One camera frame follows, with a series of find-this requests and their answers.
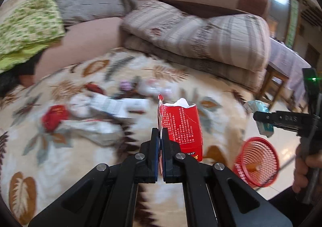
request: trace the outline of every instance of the torn cardboard box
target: torn cardboard box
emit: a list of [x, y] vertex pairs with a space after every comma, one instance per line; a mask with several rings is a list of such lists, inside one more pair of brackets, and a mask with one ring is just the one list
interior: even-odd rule
[[181, 151], [202, 161], [202, 132], [197, 106], [189, 105], [184, 98], [174, 104], [163, 103], [159, 95], [158, 127], [168, 128], [169, 139], [180, 144]]

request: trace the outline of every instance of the doorway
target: doorway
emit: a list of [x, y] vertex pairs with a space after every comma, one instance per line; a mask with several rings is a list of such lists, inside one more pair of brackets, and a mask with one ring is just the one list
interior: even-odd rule
[[308, 62], [312, 67], [316, 68], [320, 58], [320, 53], [310, 44], [306, 50], [304, 60]]

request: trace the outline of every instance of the red plastic basket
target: red plastic basket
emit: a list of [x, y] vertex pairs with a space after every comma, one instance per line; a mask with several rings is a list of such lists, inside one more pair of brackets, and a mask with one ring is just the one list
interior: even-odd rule
[[248, 139], [235, 161], [233, 172], [254, 187], [270, 186], [280, 169], [274, 147], [261, 137]]

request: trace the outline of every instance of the metal screw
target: metal screw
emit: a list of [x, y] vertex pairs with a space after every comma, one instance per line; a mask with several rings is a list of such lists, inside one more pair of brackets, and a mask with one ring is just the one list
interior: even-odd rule
[[98, 164], [97, 166], [96, 166], [96, 169], [98, 170], [98, 171], [105, 171], [105, 169], [107, 168], [107, 166], [106, 166], [106, 164]]
[[177, 153], [175, 156], [177, 159], [180, 159], [180, 160], [183, 160], [186, 157], [184, 153]]
[[137, 160], [143, 160], [145, 158], [145, 155], [143, 153], [137, 153], [135, 155], [135, 159]]
[[214, 167], [219, 171], [222, 171], [223, 169], [225, 169], [225, 166], [222, 163], [216, 163]]

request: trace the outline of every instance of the human hand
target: human hand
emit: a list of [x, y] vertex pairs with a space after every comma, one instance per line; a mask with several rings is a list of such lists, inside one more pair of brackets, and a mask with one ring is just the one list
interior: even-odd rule
[[[305, 161], [299, 156], [301, 153], [301, 145], [295, 151], [297, 157], [295, 160], [294, 182], [292, 189], [295, 193], [299, 193], [302, 188], [305, 188], [309, 181], [306, 178], [309, 167], [322, 168], [322, 152], [308, 156]], [[320, 175], [319, 183], [322, 183], [322, 175]]]

